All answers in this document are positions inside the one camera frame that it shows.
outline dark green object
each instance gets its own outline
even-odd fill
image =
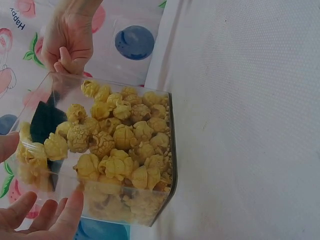
[[[166,7],[167,1],[161,3],[158,7],[164,9]]]
[[[65,121],[67,116],[63,111],[40,101],[30,124],[32,141],[44,144],[49,134],[55,133],[57,126]]]
[[[35,110],[33,119],[30,124],[30,134],[32,142],[44,144],[50,133],[55,133],[59,124],[67,121],[65,112],[57,109],[55,103],[59,95],[52,93],[47,103],[40,101]],[[52,187],[55,190],[58,182],[58,173],[63,161],[47,161],[48,168],[56,174],[50,175]]]

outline blue polka dot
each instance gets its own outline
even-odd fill
[[[11,114],[6,114],[0,117],[0,135],[7,135],[16,120],[17,117]]]
[[[150,56],[155,47],[152,33],[143,26],[129,26],[115,36],[115,47],[119,53],[131,60],[142,60]]]

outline white fabric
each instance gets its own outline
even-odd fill
[[[319,239],[319,1],[174,6],[146,87],[172,92],[178,186],[133,239]]]

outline red fruit print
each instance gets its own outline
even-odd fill
[[[8,89],[9,84],[11,83],[11,69],[5,68],[0,71],[0,94]]]
[[[36,42],[35,46],[34,46],[34,51],[35,51],[35,55],[36,58],[43,63],[43,59],[41,57],[41,50],[42,50],[42,45],[44,44],[44,37],[41,36],[39,37],[38,41]]]
[[[40,101],[47,102],[51,95],[51,92],[45,92],[41,90],[37,91],[30,91],[24,98],[23,98],[23,105],[26,108],[30,108],[31,110],[35,110]]]
[[[8,191],[8,199],[9,203],[13,204],[23,193],[20,192],[21,187],[19,186],[19,182],[16,178],[11,181],[9,191]],[[32,210],[27,214],[27,219],[34,219],[38,216],[41,207],[38,205],[34,205]]]
[[[36,5],[34,0],[17,0],[15,7],[25,18],[34,18],[36,16]]]
[[[8,28],[0,28],[0,54],[11,50],[13,39],[12,32]]]
[[[88,78],[92,78],[92,75],[90,73],[88,73],[88,72],[84,72],[83,75],[88,77]]]
[[[96,33],[104,24],[106,11],[103,6],[99,6],[92,19],[92,33]]]

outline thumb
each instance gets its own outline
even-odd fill
[[[11,132],[8,135],[0,135],[0,163],[9,158],[17,149],[19,133]]]
[[[88,60],[86,58],[75,58],[72,59],[67,48],[62,46],[60,47],[60,57],[59,60],[64,67],[71,74],[82,75],[84,68]]]

